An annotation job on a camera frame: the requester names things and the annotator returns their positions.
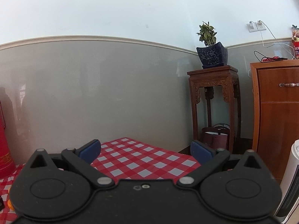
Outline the round orange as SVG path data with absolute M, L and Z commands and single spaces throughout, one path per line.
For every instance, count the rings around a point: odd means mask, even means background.
M 13 205 L 10 200 L 7 201 L 7 205 L 11 210 L 14 210 Z

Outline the dark red bin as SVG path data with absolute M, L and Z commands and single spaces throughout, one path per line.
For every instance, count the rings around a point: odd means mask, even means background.
M 225 123 L 217 123 L 212 127 L 204 127 L 201 131 L 200 141 L 210 148 L 229 149 L 230 126 Z

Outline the red checkered tablecloth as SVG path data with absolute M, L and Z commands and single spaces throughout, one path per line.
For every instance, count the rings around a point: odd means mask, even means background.
M 114 181 L 140 178 L 177 181 L 200 165 L 188 154 L 124 137 L 101 143 L 101 153 L 91 166 Z

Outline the red thermos flask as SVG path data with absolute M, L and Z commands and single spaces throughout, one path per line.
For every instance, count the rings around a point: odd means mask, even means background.
M 10 176 L 16 169 L 15 162 L 11 156 L 8 142 L 5 135 L 6 122 L 1 106 L 1 127 L 0 127 L 0 177 L 1 179 Z

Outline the carved wooden plant stand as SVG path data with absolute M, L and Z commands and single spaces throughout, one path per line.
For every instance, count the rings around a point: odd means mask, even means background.
M 193 139 L 199 140 L 199 124 L 208 127 L 224 122 L 227 116 L 229 133 L 226 148 L 232 152 L 241 134 L 241 96 L 238 70 L 232 66 L 214 67 L 187 72 L 191 96 Z

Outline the white tower heater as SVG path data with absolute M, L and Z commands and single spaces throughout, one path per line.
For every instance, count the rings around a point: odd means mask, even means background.
M 282 200 L 275 217 L 279 223 L 287 223 L 298 208 L 298 140 L 291 146 L 291 151 L 283 179 L 280 184 Z

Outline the brown wooden cabinet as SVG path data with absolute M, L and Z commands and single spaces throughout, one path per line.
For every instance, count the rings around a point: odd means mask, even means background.
M 298 140 L 298 60 L 251 63 L 254 95 L 252 148 L 282 179 Z

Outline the dark blue plant pot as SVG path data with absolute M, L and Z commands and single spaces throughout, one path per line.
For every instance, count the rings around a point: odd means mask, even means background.
M 203 69 L 226 66 L 228 63 L 228 49 L 221 42 L 205 48 L 196 48 Z

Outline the green potted plant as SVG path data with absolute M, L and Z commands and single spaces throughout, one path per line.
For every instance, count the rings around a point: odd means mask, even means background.
M 199 41 L 203 42 L 206 47 L 215 45 L 217 32 L 214 27 L 209 22 L 203 21 L 199 28 L 200 30 L 197 32 Z

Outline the red decorated box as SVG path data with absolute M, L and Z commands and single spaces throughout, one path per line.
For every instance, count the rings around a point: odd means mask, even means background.
M 299 59 L 299 29 L 297 26 L 292 25 L 292 43 L 295 51 L 295 58 Z

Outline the white wall socket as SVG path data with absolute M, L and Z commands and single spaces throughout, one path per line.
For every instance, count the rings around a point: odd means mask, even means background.
M 247 28 L 249 32 L 266 30 L 266 26 L 261 20 L 258 20 L 257 22 L 250 21 L 249 23 L 247 23 Z

